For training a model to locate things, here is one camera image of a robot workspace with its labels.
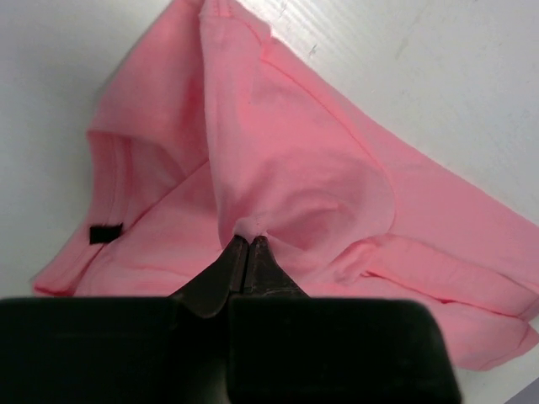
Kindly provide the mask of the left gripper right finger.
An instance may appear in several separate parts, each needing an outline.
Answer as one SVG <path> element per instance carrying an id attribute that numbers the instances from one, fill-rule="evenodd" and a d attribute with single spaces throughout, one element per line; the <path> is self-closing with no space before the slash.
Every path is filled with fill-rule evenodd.
<path id="1" fill-rule="evenodd" d="M 440 329 L 411 300 L 312 298 L 249 248 L 243 292 L 229 303 L 233 403 L 459 403 Z"/>

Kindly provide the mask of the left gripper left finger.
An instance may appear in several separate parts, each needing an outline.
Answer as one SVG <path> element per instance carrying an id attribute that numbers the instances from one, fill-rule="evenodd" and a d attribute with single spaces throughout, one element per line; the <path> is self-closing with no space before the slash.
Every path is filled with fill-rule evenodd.
<path id="1" fill-rule="evenodd" d="M 2 300 L 2 402 L 228 402 L 225 307 L 247 257 L 234 237 L 166 297 Z"/>

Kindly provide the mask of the pink t-shirt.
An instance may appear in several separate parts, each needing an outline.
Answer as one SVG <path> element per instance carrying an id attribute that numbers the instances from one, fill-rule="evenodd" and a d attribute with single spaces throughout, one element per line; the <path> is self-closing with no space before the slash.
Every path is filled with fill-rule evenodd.
<path id="1" fill-rule="evenodd" d="M 368 118 L 234 1 L 170 3 L 88 142 L 92 202 L 40 295 L 170 295 L 234 236 L 265 236 L 309 295 L 425 305 L 464 369 L 538 343 L 537 227 Z"/>

